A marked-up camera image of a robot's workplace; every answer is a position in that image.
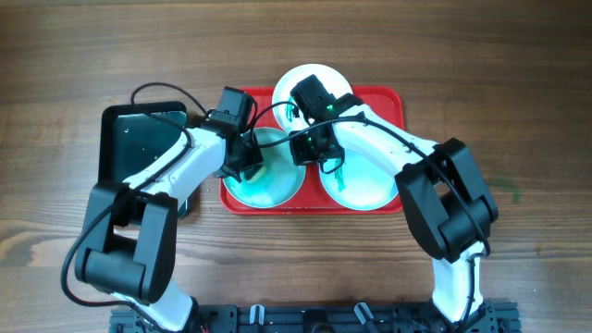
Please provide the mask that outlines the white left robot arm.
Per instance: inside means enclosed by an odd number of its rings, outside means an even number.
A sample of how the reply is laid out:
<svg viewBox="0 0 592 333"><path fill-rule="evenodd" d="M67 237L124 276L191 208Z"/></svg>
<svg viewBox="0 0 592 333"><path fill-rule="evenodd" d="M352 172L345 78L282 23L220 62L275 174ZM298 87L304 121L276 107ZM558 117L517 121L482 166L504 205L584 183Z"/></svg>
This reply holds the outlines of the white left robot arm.
<svg viewBox="0 0 592 333"><path fill-rule="evenodd" d="M68 273L127 306L161 332L201 332L197 301L175 283L179 208L209 176L242 181L263 157L249 123L256 102L227 87L200 124L174 123L179 139L122 182L103 179L89 196L82 232L64 260L60 283L73 302Z"/></svg>

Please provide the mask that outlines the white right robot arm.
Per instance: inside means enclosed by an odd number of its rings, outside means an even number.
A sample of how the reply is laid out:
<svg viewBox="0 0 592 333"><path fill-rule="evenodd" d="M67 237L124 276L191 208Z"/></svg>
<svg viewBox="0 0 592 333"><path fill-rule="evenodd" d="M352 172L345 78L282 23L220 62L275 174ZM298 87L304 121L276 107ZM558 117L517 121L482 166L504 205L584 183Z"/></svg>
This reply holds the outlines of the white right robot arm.
<svg viewBox="0 0 592 333"><path fill-rule="evenodd" d="M432 303L457 330L483 302L477 272L490 255L499 210L469 148L451 138L421 139L380 117L360 97L335 97L315 75L290 91L307 128L290 133L295 163L328 160L336 150L366 158L394 178L408 228L433 259Z"/></svg>

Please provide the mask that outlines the black water tray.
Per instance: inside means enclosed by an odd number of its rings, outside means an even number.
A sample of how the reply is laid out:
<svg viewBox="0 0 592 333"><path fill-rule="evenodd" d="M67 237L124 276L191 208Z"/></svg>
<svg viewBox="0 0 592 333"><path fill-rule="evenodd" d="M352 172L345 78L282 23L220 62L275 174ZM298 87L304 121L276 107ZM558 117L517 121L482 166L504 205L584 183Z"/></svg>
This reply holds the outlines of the black water tray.
<svg viewBox="0 0 592 333"><path fill-rule="evenodd" d="M181 136L179 129L147 117L155 114L184 126L187 108L179 101L112 105L102 114L98 179L121 182L151 165Z"/></svg>

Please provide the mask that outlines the green yellow sponge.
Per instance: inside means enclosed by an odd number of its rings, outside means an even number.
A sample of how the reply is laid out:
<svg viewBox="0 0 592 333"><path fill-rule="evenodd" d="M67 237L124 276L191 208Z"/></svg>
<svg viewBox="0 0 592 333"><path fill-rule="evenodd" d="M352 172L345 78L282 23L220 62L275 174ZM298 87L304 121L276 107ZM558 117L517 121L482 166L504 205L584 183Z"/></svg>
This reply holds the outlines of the green yellow sponge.
<svg viewBox="0 0 592 333"><path fill-rule="evenodd" d="M255 165L255 166L252 166L252 167L246 169L241 174L242 174L242 178L244 181L246 181L247 183L253 183L253 182L256 182L258 179L260 179L265 173L266 173L265 166Z"/></svg>

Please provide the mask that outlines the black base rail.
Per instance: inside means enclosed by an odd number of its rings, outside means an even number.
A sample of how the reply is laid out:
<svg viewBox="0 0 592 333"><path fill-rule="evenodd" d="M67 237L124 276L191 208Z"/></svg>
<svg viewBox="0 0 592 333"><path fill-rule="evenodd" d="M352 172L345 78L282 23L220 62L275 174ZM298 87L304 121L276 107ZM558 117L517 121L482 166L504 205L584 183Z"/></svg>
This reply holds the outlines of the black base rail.
<svg viewBox="0 0 592 333"><path fill-rule="evenodd" d="M389 306L251 307L202 305L191 332L479 332L517 333L522 330L515 302L486 301L469 316L466 327L448 323L429 302Z"/></svg>

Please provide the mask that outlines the white plate top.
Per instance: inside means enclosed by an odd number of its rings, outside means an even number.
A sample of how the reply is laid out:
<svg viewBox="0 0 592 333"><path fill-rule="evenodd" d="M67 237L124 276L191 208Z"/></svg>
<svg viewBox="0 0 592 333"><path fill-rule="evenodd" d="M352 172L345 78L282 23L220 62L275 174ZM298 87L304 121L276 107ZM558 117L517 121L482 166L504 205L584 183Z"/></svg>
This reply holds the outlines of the white plate top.
<svg viewBox="0 0 592 333"><path fill-rule="evenodd" d="M327 91L336 98L345 93L352 93L349 82L334 68L321 64L305 64L291 69L278 81L272 95L272 104L285 102L284 105L276 106L273 109L276 122L285 132L303 130L308 126L302 113L298 117L291 113L293 106L288 105L288 102L294 102L290 91L297 83L311 75L316 75Z"/></svg>

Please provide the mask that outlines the red plastic tray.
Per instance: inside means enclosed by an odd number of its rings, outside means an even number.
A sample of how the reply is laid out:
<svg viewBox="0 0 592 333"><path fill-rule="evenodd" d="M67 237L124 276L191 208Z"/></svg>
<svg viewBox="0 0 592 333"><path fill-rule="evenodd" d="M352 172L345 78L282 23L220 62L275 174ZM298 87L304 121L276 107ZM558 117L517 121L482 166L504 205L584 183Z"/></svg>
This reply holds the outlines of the red plastic tray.
<svg viewBox="0 0 592 333"><path fill-rule="evenodd" d="M387 86L354 85L353 94L361 97L387 122L405 129L403 104L399 95ZM283 215L386 215L402 210L399 196L395 196L385 206L371 211L355 211L346 208L327 194L321 185L317 166L308 166L299 191L285 203L267 209L247 206L235 199L224 184L219 181L220 202L233 214L239 216L283 216Z"/></svg>

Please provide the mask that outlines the light blue plate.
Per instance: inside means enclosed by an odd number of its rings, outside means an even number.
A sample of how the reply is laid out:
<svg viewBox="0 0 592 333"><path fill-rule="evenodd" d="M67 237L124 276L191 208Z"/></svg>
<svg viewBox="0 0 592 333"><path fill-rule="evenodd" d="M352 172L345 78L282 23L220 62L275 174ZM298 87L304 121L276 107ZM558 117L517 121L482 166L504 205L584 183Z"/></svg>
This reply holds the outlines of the light blue plate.
<svg viewBox="0 0 592 333"><path fill-rule="evenodd" d="M267 209L290 200L302 186L305 166L296 166L288 142L261 150L262 168L247 180L241 173L242 182L233 178L222 182L229 194L240 203L253 208Z"/></svg>
<svg viewBox="0 0 592 333"><path fill-rule="evenodd" d="M394 178L349 150L345 151L343 159L329 159L321 164L319 177L335 202L356 211L383 208L399 194Z"/></svg>

